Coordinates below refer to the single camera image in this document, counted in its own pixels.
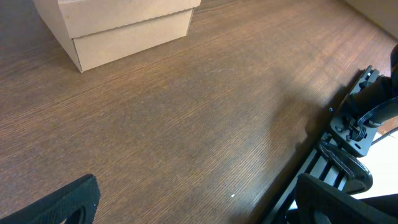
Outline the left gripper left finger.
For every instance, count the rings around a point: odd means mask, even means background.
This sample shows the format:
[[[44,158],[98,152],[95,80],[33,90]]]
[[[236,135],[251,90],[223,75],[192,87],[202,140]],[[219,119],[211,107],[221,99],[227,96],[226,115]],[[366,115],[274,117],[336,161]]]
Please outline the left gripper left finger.
[[[96,177],[79,179],[1,219],[1,224],[93,223],[101,194]]]

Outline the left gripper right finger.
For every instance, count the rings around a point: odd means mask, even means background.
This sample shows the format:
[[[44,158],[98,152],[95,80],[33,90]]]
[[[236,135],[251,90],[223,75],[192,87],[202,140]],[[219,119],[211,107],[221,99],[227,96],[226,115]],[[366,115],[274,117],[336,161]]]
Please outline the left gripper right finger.
[[[304,224],[397,223],[397,214],[388,215],[309,174],[298,176],[295,201]]]

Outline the brown cardboard box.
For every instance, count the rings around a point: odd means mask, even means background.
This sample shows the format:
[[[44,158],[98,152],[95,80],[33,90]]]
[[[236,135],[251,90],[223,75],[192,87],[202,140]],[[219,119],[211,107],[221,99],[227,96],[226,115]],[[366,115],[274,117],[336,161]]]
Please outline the brown cardboard box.
[[[185,37],[200,0],[34,0],[79,71]]]

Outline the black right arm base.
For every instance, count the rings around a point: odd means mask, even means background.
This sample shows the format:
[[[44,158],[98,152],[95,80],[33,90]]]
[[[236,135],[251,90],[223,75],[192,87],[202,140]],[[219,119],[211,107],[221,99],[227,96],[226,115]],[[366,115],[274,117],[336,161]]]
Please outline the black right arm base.
[[[343,89],[344,98],[337,107],[329,107],[328,122],[315,133],[314,140],[304,146],[292,170],[281,172],[259,204],[259,217],[255,223],[285,223],[288,210],[295,210],[295,186],[297,177],[310,174],[326,184],[349,195],[368,191],[373,186],[369,169],[358,159],[369,151],[377,129],[368,128],[366,136],[359,142],[347,140],[349,129],[344,128],[338,117],[340,107],[352,93],[360,91],[359,84],[374,82],[379,71],[369,66],[360,70],[348,87]]]

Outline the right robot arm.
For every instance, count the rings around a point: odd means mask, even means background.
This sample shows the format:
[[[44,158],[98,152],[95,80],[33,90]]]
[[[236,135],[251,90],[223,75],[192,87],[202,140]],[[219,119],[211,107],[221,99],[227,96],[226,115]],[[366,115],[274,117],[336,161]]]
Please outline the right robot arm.
[[[380,76],[361,91],[349,96],[347,105],[359,126],[382,124],[397,116],[397,45],[392,49],[391,76]]]

